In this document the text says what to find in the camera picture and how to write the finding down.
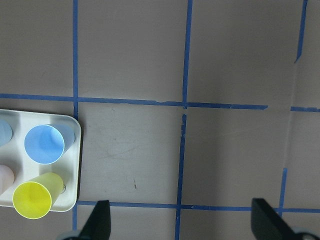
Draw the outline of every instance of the cup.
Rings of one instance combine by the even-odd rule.
[[[0,165],[0,195],[15,181],[14,172],[6,165]]]
[[[12,138],[12,129],[5,120],[0,119],[0,146],[8,143]]]
[[[38,164],[58,161],[75,141],[71,127],[62,124],[44,124],[33,127],[26,134],[24,148]]]
[[[27,219],[45,216],[62,193],[64,182],[53,172],[21,183],[14,191],[12,202],[15,210]]]

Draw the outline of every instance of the light blue cup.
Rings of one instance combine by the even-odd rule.
[[[67,125],[44,124],[29,130],[24,139],[28,156],[38,164],[53,164],[75,141],[74,131]]]
[[[9,123],[0,119],[0,147],[8,143],[12,138],[12,129]]]

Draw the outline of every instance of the painter's tape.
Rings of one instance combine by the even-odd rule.
[[[94,98],[79,97],[79,102],[83,103],[106,103],[106,104],[133,104],[133,105],[155,105],[155,106],[176,106],[182,107],[179,101],[154,101],[154,100],[137,100],[137,99],[116,99],[116,98]]]
[[[302,107],[302,106],[292,106],[290,109],[292,112],[311,112],[319,113],[320,109],[316,107]]]
[[[85,206],[95,206],[97,201],[77,201],[78,205],[85,205]]]
[[[111,207],[127,207],[127,208],[152,208],[152,209],[176,209],[175,204],[160,203],[131,203],[131,202],[110,202]]]
[[[303,45],[304,45],[305,26],[306,26],[307,4],[308,4],[308,0],[303,0],[301,21],[300,21],[299,42],[298,42],[298,49],[297,49],[297,52],[296,52],[295,63],[299,60],[299,58],[302,55],[302,48],[303,48]]]
[[[283,213],[305,213],[305,214],[320,214],[320,209],[312,208],[284,208]]]
[[[206,211],[231,211],[231,212],[248,212],[251,211],[249,206],[204,206],[204,205],[181,205],[182,209],[189,210],[206,210]]]
[[[72,208],[72,230],[77,230],[78,221],[78,203],[76,202]]]
[[[185,27],[185,44],[184,44],[184,63],[183,63],[183,82],[182,82],[182,102],[183,108],[188,107],[188,75],[189,75],[189,55],[190,55],[190,38],[191,38],[191,21],[192,21],[192,5],[193,0],[188,0],[186,12]]]
[[[284,208],[284,204],[285,204],[287,173],[288,173],[288,169],[284,168],[282,171],[281,191],[280,191],[279,210],[278,210],[280,217],[282,217],[283,208]]]
[[[48,96],[48,95],[29,95],[29,94],[7,94],[0,93],[0,99],[26,99],[26,100],[47,100],[73,102],[72,96]]]
[[[78,0],[72,7],[73,117],[78,120]]]
[[[193,108],[248,109],[248,110],[265,110],[268,108],[268,105],[224,104],[224,103],[207,103],[207,102],[189,102],[188,106]]]
[[[187,128],[187,115],[183,114],[182,124],[181,124],[181,137],[180,137],[178,187],[177,187],[177,194],[176,194],[177,197],[176,197],[175,228],[174,228],[175,240],[179,240],[179,237],[180,237],[180,216],[181,216],[182,186],[183,186],[183,178],[184,178],[186,128]]]

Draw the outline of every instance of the gray floor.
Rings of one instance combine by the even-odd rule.
[[[158,206],[114,204],[112,240],[175,239],[176,209],[159,206],[177,204],[183,114],[181,203],[211,208],[182,208],[179,239],[253,240],[240,207],[278,208],[284,168],[283,218],[320,234],[320,1],[308,1],[295,63],[302,5],[193,0],[187,101],[268,106],[254,110],[182,107],[187,0],[0,1],[0,108],[77,116],[75,100],[84,133],[74,212],[28,220],[1,207],[1,239],[53,240],[105,199]]]

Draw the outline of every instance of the white tray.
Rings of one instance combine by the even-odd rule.
[[[61,176],[65,184],[65,191],[58,197],[50,211],[66,212],[77,201],[78,175],[81,145],[81,127],[70,116],[27,111],[0,109],[0,119],[6,120],[12,128],[12,139],[0,146],[0,164],[7,165],[14,172],[14,183],[0,195],[0,206],[12,207],[12,196],[16,187],[34,177],[47,172],[54,172]],[[64,124],[74,131],[74,143],[53,164],[42,165],[34,162],[25,151],[25,136],[27,132],[41,124]]]

